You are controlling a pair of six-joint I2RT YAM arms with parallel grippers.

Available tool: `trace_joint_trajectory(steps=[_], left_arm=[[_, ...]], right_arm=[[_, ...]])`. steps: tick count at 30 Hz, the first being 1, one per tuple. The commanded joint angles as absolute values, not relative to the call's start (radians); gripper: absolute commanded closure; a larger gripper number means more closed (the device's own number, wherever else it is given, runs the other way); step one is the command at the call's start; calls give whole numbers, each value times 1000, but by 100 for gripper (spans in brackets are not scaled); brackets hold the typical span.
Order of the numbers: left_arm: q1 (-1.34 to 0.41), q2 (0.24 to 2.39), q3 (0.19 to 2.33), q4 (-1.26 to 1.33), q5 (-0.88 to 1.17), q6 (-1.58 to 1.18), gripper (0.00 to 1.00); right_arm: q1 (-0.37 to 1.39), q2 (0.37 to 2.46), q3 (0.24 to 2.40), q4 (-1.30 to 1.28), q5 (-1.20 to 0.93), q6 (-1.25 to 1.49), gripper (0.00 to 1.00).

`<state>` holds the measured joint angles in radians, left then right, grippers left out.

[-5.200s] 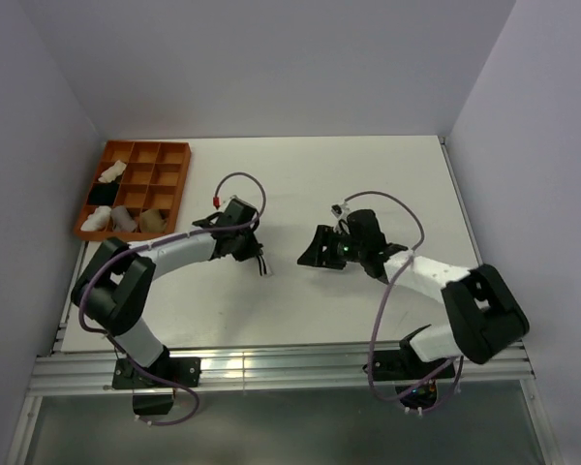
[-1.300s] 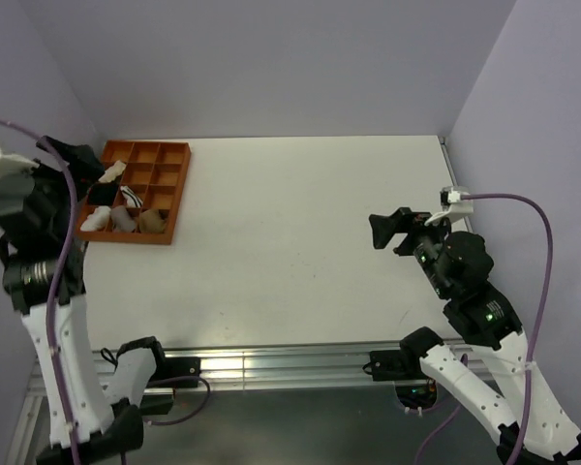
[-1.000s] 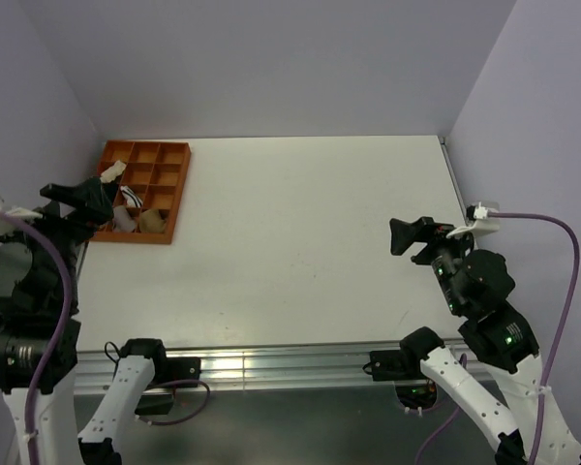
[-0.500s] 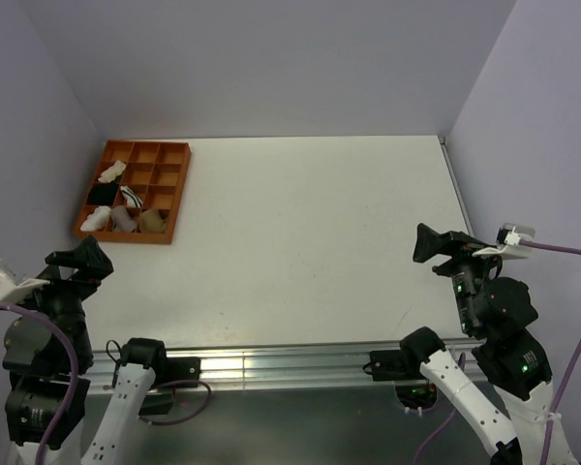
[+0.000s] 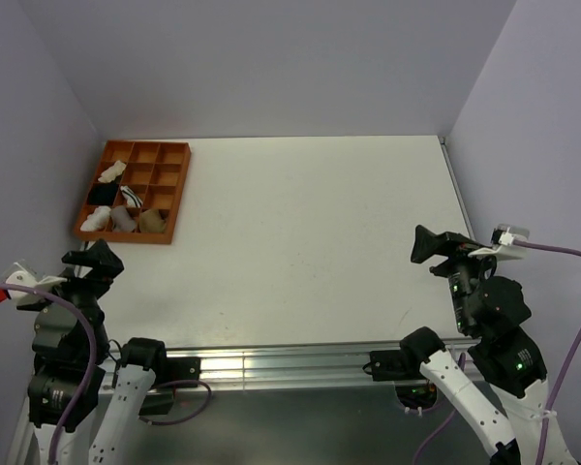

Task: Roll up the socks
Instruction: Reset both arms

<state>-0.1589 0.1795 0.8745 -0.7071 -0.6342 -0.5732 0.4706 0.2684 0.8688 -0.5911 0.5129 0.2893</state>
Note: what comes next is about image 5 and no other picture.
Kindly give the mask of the grey sock with red cuff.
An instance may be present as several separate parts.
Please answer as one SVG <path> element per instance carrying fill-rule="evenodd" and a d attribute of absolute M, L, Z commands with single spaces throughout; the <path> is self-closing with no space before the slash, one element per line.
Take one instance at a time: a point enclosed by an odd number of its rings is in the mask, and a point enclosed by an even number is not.
<path fill-rule="evenodd" d="M 115 233 L 133 233 L 138 224 L 124 205 L 114 207 L 110 212 L 112 230 Z"/>

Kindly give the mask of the tan brown long sock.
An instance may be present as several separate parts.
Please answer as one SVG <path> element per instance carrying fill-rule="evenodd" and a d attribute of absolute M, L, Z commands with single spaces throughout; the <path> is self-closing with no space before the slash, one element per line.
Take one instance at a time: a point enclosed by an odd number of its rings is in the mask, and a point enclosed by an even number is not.
<path fill-rule="evenodd" d="M 139 215 L 138 228 L 141 233 L 164 233 L 167 220 L 158 209 L 147 209 Z"/>

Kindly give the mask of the white sock with black stripes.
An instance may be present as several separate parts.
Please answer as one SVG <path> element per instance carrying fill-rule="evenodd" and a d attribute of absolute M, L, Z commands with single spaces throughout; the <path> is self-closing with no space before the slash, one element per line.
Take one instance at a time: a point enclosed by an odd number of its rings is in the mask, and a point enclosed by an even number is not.
<path fill-rule="evenodd" d="M 141 208 L 143 200 L 129 186 L 120 186 L 121 195 L 129 208 Z"/>

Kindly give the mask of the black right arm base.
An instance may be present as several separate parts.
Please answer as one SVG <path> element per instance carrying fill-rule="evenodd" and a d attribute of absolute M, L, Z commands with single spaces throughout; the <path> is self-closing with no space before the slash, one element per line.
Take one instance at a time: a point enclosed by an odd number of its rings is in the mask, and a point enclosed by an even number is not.
<path fill-rule="evenodd" d="M 362 371 L 373 382 L 392 383 L 398 402 L 404 408 L 430 409 L 438 401 L 436 387 L 419 373 L 400 349 L 370 352 Z"/>

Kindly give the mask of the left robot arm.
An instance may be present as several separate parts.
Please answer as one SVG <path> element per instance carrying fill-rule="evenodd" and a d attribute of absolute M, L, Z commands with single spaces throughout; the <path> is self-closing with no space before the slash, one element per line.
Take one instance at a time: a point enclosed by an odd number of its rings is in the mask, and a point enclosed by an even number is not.
<path fill-rule="evenodd" d="M 106 375 L 110 343 L 100 298 L 123 271 L 100 239 L 65 254 L 61 283 L 51 289 L 79 311 L 44 299 L 35 305 L 34 375 L 28 386 L 29 420 L 45 464 L 119 464 L 120 443 L 135 426 L 152 387 L 164 383 L 169 363 L 164 342 L 132 338 L 115 367 L 115 385 L 99 431 L 92 430 Z"/>

